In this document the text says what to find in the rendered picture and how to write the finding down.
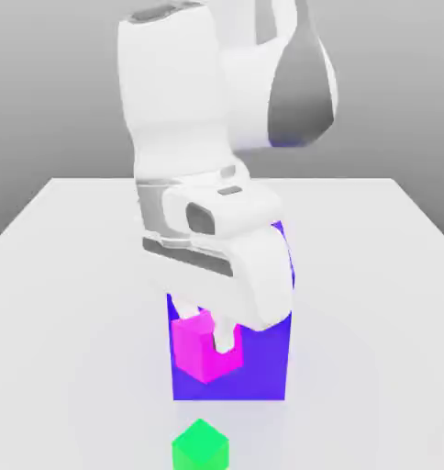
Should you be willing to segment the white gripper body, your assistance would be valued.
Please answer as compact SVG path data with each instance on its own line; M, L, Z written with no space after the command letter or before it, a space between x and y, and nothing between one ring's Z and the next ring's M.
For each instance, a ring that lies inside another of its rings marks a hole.
M167 293L255 331L289 316L293 277L283 234L267 225L226 239L193 238L192 247L144 238L150 275Z

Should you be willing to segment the small magenta cube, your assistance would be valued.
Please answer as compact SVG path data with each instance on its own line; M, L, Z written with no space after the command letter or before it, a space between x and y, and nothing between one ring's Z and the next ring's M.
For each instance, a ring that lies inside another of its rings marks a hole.
M198 316L172 321L175 364L203 384L209 384L243 365L240 326L234 329L234 347L225 353L215 348L214 328L211 313L204 309Z

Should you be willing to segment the small green cube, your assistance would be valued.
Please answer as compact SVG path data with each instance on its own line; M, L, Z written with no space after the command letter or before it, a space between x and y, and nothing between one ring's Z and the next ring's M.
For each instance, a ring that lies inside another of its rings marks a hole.
M229 439L198 419L172 442L173 470L228 470Z

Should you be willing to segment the large blue box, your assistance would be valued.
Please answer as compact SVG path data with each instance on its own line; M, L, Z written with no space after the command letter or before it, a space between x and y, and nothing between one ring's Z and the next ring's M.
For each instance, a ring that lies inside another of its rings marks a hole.
M294 266L283 223L275 221L288 245L294 291ZM167 297L169 344L172 366L172 395L176 400L282 400L285 397L292 310L283 321L267 330L241 329L243 365L218 379L203 384L175 364L172 321L179 319L169 293Z

